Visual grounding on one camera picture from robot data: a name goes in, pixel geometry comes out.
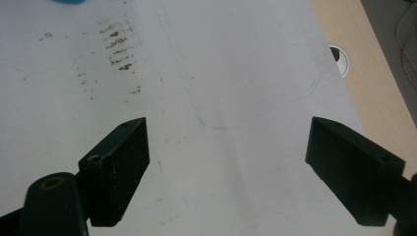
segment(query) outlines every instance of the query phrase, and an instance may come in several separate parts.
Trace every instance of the wooden desk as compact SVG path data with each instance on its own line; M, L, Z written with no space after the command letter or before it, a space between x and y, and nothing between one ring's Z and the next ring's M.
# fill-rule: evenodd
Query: wooden desk
M417 172L417 130L361 1L312 0L312 5L328 43L350 58L346 85L368 138L406 160L404 176L410 178Z

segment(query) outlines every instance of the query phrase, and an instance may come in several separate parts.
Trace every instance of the dirt stain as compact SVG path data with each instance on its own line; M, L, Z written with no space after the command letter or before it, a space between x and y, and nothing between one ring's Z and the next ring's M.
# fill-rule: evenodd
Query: dirt stain
M119 71L127 71L132 66L132 63L126 64L119 68Z

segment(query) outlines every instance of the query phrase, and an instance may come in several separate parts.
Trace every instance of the round hole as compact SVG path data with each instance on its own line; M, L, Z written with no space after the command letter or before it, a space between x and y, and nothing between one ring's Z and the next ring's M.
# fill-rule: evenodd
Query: round hole
M385 162L389 162L390 161L390 158L387 157L387 156L381 156L380 157L380 160L385 161Z
M89 157L89 161L92 161L92 162L98 162L100 160L101 160L101 156L99 155L92 155Z

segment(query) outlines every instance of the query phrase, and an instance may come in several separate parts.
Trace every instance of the screw hole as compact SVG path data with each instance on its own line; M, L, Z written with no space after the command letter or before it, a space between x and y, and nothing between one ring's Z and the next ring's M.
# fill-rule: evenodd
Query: screw hole
M101 156L99 155L92 155L89 157L89 161L92 161L92 162L98 162L100 160L101 160Z

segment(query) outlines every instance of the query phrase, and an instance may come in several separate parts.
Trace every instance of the white paper sheet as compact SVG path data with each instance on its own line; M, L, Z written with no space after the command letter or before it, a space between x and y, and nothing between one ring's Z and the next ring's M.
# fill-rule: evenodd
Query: white paper sheet
M3 1L0 214L146 116L151 164L90 235L369 235L304 162L361 125L307 0Z

